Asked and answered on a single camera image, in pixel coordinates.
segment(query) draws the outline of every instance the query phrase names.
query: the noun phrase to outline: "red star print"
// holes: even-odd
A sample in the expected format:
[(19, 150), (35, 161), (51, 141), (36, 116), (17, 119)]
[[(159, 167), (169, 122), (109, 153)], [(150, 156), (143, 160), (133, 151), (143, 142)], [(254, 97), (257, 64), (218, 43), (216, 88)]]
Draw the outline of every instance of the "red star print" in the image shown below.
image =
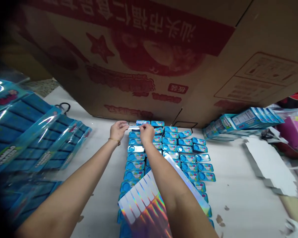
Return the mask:
[(92, 47), (90, 48), (90, 51), (94, 54), (99, 54), (103, 61), (108, 63), (107, 57), (108, 56), (115, 56), (113, 52), (111, 52), (107, 45), (105, 37), (102, 35), (99, 39), (96, 39), (94, 36), (86, 32), (87, 37), (92, 42)]

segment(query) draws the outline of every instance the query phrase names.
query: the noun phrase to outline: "cartoon print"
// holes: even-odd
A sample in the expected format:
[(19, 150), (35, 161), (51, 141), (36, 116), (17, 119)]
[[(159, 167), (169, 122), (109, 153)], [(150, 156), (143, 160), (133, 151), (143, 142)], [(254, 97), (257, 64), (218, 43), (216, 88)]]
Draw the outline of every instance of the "cartoon print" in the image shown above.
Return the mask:
[(6, 96), (4, 96), (3, 98), (0, 98), (0, 105), (6, 105), (9, 104), (11, 101), (15, 100), (18, 98), (18, 91), (11, 89), (8, 91), (9, 94), (7, 94)]
[(90, 51), (94, 54), (99, 54), (105, 63), (108, 63), (107, 57), (115, 56), (114, 53), (108, 49), (105, 37), (103, 35), (101, 35), (99, 39), (96, 39), (94, 36), (87, 32), (86, 35), (92, 42)]
[(196, 70), (205, 54), (168, 43), (154, 42), (110, 30), (111, 39), (126, 67), (161, 76), (181, 76)]

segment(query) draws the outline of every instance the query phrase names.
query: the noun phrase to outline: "holographic sticker sheet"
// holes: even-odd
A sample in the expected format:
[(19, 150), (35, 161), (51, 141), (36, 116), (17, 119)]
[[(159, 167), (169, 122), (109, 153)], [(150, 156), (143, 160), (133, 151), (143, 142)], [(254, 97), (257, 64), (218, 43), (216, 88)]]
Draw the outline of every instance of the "holographic sticker sheet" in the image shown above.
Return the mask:
[[(169, 154), (166, 160), (175, 168), (205, 214), (210, 206), (196, 190), (194, 185), (181, 171)], [(157, 188), (152, 171), (149, 171), (126, 195), (118, 202), (126, 222), (129, 224), (132, 237), (171, 238), (172, 234), (167, 218), (166, 208)]]

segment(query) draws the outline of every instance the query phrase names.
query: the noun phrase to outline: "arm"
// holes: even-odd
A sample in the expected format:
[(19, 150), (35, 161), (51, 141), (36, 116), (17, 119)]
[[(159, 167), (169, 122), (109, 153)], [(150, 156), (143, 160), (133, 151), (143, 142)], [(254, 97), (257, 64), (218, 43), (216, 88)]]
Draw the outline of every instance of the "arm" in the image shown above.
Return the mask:
[(152, 141), (154, 129), (145, 124), (140, 127), (140, 138), (165, 203), (170, 229), (174, 238), (218, 238), (208, 218), (172, 165), (158, 152)]
[[(111, 126), (110, 138), (121, 140), (126, 121)], [(22, 238), (70, 237), (87, 201), (109, 162), (118, 142), (109, 139), (85, 164), (76, 170), (19, 227)]]

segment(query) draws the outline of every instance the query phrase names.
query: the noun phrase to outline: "candy box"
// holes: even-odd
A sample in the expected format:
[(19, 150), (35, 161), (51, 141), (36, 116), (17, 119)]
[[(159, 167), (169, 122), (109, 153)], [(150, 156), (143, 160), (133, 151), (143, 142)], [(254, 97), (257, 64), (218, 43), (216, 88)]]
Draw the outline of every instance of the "candy box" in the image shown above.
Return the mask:
[(128, 153), (127, 160), (145, 160), (145, 153)]
[(126, 171), (124, 174), (124, 181), (136, 180), (139, 181), (143, 178), (145, 172), (143, 170)]
[(130, 145), (127, 149), (128, 152), (144, 152), (145, 148), (141, 145)]
[(195, 172), (198, 171), (198, 166), (195, 163), (182, 162), (181, 168), (183, 171), (195, 171)]
[(198, 169), (199, 171), (204, 171), (204, 172), (213, 172), (213, 165), (211, 164), (205, 164), (205, 163), (198, 163)]
[(145, 168), (144, 161), (127, 161), (126, 170), (143, 170)]
[(192, 137), (192, 141), (193, 141), (194, 144), (199, 144), (199, 145), (203, 145), (203, 146), (206, 145), (206, 141), (203, 140), (203, 139)]
[(177, 127), (165, 127), (165, 132), (178, 132)]
[(180, 154), (180, 160), (182, 162), (195, 163), (195, 156), (190, 154)]
[(178, 139), (178, 144), (179, 145), (186, 145), (186, 146), (193, 145), (192, 140), (190, 140), (190, 139)]
[(187, 130), (187, 131), (183, 131), (183, 132), (179, 132), (179, 137), (180, 138), (186, 138), (188, 136), (192, 135), (191, 131), (190, 130)]
[(168, 137), (163, 137), (163, 138), (162, 138), (162, 143), (163, 143), (163, 144), (172, 144), (172, 145), (176, 145), (176, 139), (174, 139), (174, 138), (168, 138)]
[(162, 149), (164, 151), (172, 151), (172, 152), (176, 152), (177, 150), (177, 146), (176, 145), (170, 145), (170, 144), (163, 144), (162, 145)]
[(206, 146), (202, 146), (198, 144), (193, 144), (193, 150), (197, 152), (203, 152), (203, 153), (208, 152), (208, 148)]
[(215, 182), (215, 174), (214, 173), (208, 173), (208, 172), (199, 172), (200, 180), (203, 181), (210, 181)]
[(191, 146), (182, 146), (182, 145), (178, 145), (178, 152), (182, 152), (182, 153), (192, 153), (192, 147), (191, 147)]

